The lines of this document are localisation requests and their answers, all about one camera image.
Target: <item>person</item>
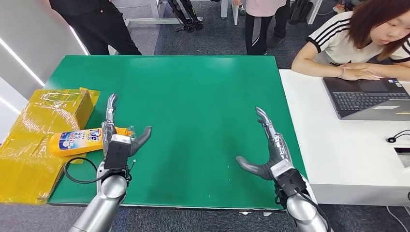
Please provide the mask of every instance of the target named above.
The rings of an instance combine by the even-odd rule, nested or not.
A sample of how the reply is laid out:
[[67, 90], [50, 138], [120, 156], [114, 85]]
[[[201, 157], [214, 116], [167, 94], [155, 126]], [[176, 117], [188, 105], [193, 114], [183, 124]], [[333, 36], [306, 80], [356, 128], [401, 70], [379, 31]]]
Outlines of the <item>person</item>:
[[121, 55], [141, 55], [128, 32], [122, 13], [111, 0], [49, 0], [75, 30], [91, 55], [109, 55], [108, 45]]
[[[410, 80], [410, 1], [368, 0], [329, 19], [307, 38], [292, 70], [345, 80]], [[393, 64], [367, 63], [390, 57]]]
[[[285, 3], [286, 0], [246, 1], [245, 44], [248, 55], [266, 55], [266, 38], [270, 21], [277, 9]], [[240, 5], [241, 0], [233, 0], [232, 4]]]
[[286, 0], [284, 6], [279, 7], [275, 13], [275, 28], [273, 36], [267, 40], [266, 45], [271, 48], [276, 48], [286, 37], [286, 24], [291, 14], [291, 1]]

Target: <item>detergent bottle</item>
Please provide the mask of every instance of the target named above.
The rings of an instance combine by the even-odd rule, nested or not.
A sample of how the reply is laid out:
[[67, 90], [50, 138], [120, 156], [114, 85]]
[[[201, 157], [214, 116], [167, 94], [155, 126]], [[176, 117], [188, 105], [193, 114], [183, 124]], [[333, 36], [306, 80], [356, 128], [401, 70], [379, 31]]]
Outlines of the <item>detergent bottle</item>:
[[[133, 127], [116, 127], [117, 134], [134, 136]], [[103, 133], [101, 128], [55, 133], [47, 148], [57, 157], [72, 156], [90, 151], [100, 150], [103, 147]]]

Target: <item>bracelet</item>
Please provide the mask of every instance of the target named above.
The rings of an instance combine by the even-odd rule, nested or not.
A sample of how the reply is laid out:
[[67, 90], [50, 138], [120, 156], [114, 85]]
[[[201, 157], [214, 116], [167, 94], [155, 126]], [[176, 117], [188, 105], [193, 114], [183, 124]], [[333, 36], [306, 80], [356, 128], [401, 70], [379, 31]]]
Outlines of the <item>bracelet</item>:
[[342, 68], [342, 74], [338, 78], [343, 78], [345, 75], [346, 68]]

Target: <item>brown hair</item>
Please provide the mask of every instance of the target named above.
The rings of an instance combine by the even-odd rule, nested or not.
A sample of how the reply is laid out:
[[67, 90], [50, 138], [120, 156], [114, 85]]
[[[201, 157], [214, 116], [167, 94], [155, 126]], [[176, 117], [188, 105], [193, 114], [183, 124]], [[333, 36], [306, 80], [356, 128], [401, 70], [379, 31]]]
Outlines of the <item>brown hair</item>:
[[[362, 49], [368, 45], [370, 31], [410, 10], [410, 0], [368, 0], [353, 11], [350, 19], [349, 39], [355, 47]], [[378, 60], [386, 59], [404, 44], [408, 34], [401, 40], [383, 45]]]

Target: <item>white wall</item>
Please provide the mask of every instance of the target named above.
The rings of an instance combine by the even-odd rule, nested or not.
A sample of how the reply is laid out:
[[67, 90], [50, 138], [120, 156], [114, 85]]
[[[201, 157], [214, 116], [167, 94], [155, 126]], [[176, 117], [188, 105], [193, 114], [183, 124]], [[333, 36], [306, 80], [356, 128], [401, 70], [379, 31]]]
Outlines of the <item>white wall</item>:
[[14, 124], [14, 121], [19, 116], [19, 113], [16, 112], [16, 110], [21, 111], [24, 106], [26, 106], [27, 102], [27, 99], [0, 77], [0, 144], [3, 142], [10, 128]]
[[[0, 38], [43, 82], [65, 55], [84, 54], [48, 0], [2, 0]], [[42, 87], [1, 45], [0, 76], [26, 99]]]

